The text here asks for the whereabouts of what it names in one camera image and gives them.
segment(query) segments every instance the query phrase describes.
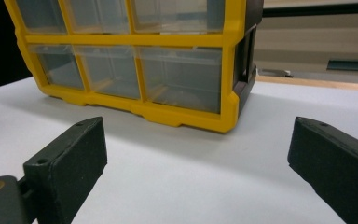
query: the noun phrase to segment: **yellow drawer organizer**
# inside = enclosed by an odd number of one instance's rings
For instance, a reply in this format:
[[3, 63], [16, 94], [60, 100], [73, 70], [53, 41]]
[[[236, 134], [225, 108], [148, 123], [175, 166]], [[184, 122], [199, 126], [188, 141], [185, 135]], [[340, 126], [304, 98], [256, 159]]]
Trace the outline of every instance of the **yellow drawer organizer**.
[[37, 86], [68, 103], [224, 133], [255, 82], [263, 0], [5, 3]]

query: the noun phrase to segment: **white tabletop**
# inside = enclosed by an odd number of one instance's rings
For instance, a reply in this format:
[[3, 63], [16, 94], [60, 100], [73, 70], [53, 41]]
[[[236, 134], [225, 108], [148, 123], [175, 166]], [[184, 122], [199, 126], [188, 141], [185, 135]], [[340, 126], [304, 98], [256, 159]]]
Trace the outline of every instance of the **white tabletop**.
[[296, 116], [358, 138], [358, 91], [256, 82], [237, 127], [219, 134], [151, 123], [0, 87], [0, 175], [83, 119], [103, 116], [108, 164], [74, 223], [343, 223], [287, 162]]

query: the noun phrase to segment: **plastic storage drawer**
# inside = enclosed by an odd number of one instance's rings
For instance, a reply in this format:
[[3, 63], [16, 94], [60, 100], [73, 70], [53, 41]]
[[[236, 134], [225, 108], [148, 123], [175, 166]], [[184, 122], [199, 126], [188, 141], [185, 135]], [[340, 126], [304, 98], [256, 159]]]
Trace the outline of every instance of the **plastic storage drawer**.
[[45, 94], [171, 126], [235, 127], [263, 0], [5, 0]]

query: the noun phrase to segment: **yellow frame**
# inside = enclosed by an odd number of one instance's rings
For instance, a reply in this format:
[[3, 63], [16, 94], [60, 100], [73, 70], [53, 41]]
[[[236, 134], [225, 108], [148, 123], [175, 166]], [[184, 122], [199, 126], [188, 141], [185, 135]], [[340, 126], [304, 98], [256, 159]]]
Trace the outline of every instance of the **yellow frame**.
[[[136, 34], [131, 20], [131, 0], [125, 0], [130, 33], [128, 35], [80, 35], [72, 32], [64, 0], [58, 0], [67, 35], [31, 35], [26, 32], [21, 13], [15, 0], [5, 0], [7, 10], [16, 27], [15, 34], [22, 57], [34, 76], [38, 88], [47, 95], [62, 98], [76, 105], [104, 105], [130, 111], [145, 119], [170, 126], [189, 125], [225, 133], [235, 127], [239, 115], [239, 97], [233, 89], [235, 47], [243, 39], [245, 27], [245, 0], [226, 0], [225, 23], [221, 34], [205, 35], [157, 35]], [[145, 83], [139, 59], [135, 60], [141, 99], [132, 100], [91, 91], [79, 56], [76, 62], [83, 80], [84, 90], [78, 91], [48, 84], [45, 73], [35, 54], [28, 50], [30, 44], [69, 45], [130, 45], [167, 47], [213, 47], [222, 49], [222, 80], [220, 114], [159, 105], [147, 101]]]

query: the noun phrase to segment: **white table surface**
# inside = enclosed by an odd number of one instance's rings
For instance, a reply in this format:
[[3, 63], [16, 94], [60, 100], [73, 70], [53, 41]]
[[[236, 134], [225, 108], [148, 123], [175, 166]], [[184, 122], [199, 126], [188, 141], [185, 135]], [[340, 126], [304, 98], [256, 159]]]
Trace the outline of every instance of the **white table surface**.
[[358, 138], [358, 91], [256, 82], [237, 127], [219, 134], [151, 123], [0, 87], [0, 175], [83, 119], [103, 116], [108, 164], [73, 223], [343, 223], [288, 166], [296, 116]]

